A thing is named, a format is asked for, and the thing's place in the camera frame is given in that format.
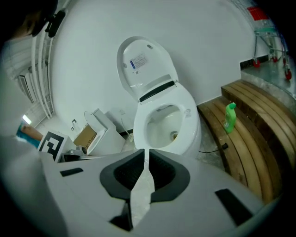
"wooden slat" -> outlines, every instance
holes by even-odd
[[[287,126],[291,129],[294,136],[296,136],[296,123],[294,123],[290,117],[283,111],[277,104],[275,104],[272,100],[267,98],[265,95],[260,93],[259,91],[253,89],[250,86],[247,86],[246,84],[242,83],[242,81],[236,81],[236,85],[239,87],[246,89],[248,92],[252,93],[254,96],[256,96],[258,99],[265,102],[271,109],[273,109],[278,116],[281,117],[281,119],[284,121],[284,123],[287,124]]]
[[[256,97],[254,94],[250,93],[248,90],[238,86],[236,83],[233,83],[230,86],[233,89],[241,92],[242,94],[244,94],[245,96],[247,96],[251,100],[253,100],[256,104],[258,104],[261,108],[263,108],[266,111],[266,113],[268,113],[274,119],[274,121],[276,121],[278,126],[281,127],[281,129],[286,134],[287,138],[289,139],[289,141],[294,149],[294,154],[296,154],[296,137],[293,134],[290,127],[288,127],[286,122],[272,108],[270,108],[264,101],[262,101],[260,98]]]
[[[228,148],[222,152],[222,156],[227,161],[227,167],[225,167],[225,169],[229,171],[229,174],[233,178],[247,186],[247,179],[240,158],[224,128],[207,106],[201,104],[197,108],[199,113],[203,116],[204,120],[208,124],[209,129],[216,140],[218,148],[221,149],[222,145],[225,143],[228,145]]]
[[[284,148],[289,158],[291,167],[295,167],[294,149],[290,143],[290,140],[287,138],[286,134],[281,129],[281,127],[276,123],[276,121],[269,114],[267,114],[262,107],[260,107],[253,100],[251,100],[249,97],[245,96],[241,92],[237,91],[236,89],[230,86],[222,87],[222,89],[226,90],[228,93],[232,94],[234,97],[239,98],[244,103],[249,105],[257,113],[257,116],[260,116],[263,119],[263,121],[267,124],[267,126],[269,126],[271,130],[274,132],[274,134],[277,137],[277,140],[281,143],[282,147]]]
[[[214,99],[212,101],[220,109],[220,111],[223,114],[225,114],[226,105],[223,104],[220,98]],[[260,150],[260,147],[257,145],[251,133],[243,125],[239,117],[236,118],[235,128],[237,129],[240,136],[243,138],[245,144],[247,145],[247,148],[249,149],[252,155],[252,159],[257,170],[254,172],[258,173],[260,184],[261,184],[262,199],[265,203],[269,203],[273,200],[273,186],[272,186],[269,170],[264,160],[263,154]]]
[[[283,105],[283,103],[281,103],[279,100],[277,100],[276,98],[274,98],[272,95],[268,94],[265,90],[247,82],[247,81],[244,81],[244,80],[240,80],[241,83],[247,85],[248,87],[258,91],[261,95],[265,96],[266,98],[268,98],[270,101],[272,101],[275,105],[278,106],[278,108],[281,109],[281,111],[284,112],[284,114],[286,116],[289,117],[289,119],[292,121],[293,124],[296,125],[296,117],[295,115],[285,106]]]
[[[219,100],[224,104],[224,106],[230,103],[225,97],[220,97]],[[270,147],[268,146],[267,142],[265,141],[264,137],[261,135],[259,130],[256,126],[249,120],[243,112],[235,108],[237,118],[243,123],[243,125],[249,130],[252,137],[254,138],[255,142],[259,146],[261,153],[264,157],[266,165],[269,170],[269,174],[271,177],[272,187],[273,187],[273,198],[276,198],[280,195],[282,191],[282,178],[281,173]]]
[[[220,124],[223,126],[225,116],[219,110],[219,108],[215,106],[211,101],[205,103],[205,105],[211,110],[211,112],[216,116]],[[236,128],[234,128],[233,132],[228,134],[228,136],[230,137],[231,141],[233,142],[236,148],[237,153],[239,154],[240,161],[242,163],[242,166],[246,174],[249,189],[255,195],[257,195],[259,198],[262,199],[259,176],[246,143],[244,142],[244,140],[242,139],[241,135],[238,133]]]

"toilet bowl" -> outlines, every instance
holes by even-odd
[[[97,109],[93,113],[85,111],[84,117],[97,133],[87,148],[89,156],[104,156],[121,152],[125,139],[116,131],[116,126],[106,115]]]
[[[168,52],[153,40],[128,38],[118,49],[117,71],[124,89],[138,102],[136,148],[196,157],[201,143],[197,107],[179,83]]]

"cardboard box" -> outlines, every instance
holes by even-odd
[[[76,146],[84,146],[86,149],[88,149],[96,135],[97,133],[90,127],[90,125],[87,125],[74,140],[74,144]]]

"toilet lid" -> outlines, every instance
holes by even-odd
[[[124,89],[136,100],[178,75],[168,52],[157,42],[130,37],[117,52],[117,71]]]
[[[87,123],[90,125],[90,127],[96,132],[99,133],[100,131],[106,131],[107,129],[101,125],[101,123],[98,121],[96,116],[94,116],[92,113],[85,111],[84,117],[87,121]]]

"white wall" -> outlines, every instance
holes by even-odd
[[[49,130],[58,131],[64,135],[67,135],[74,141],[76,134],[71,131],[71,127],[67,126],[62,120],[58,118],[57,115],[53,115],[51,119],[44,119],[36,129],[42,134],[45,135]]]
[[[219,96],[240,78],[239,62],[253,57],[253,31],[226,0],[80,0],[55,40],[51,67],[55,112],[65,123],[76,119],[82,127],[84,111],[98,107],[120,121],[122,108],[125,126],[133,127],[137,103],[116,68],[118,47],[131,36],[169,52],[196,104]],[[265,54],[259,45],[258,56]]]

